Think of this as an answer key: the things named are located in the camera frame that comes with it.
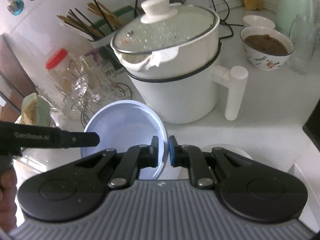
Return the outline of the person's left hand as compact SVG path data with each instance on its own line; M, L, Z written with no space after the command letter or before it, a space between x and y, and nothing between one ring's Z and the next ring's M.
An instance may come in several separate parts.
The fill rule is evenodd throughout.
M15 197L17 193L17 177L13 167L1 175L1 229L9 232L16 227L17 206Z

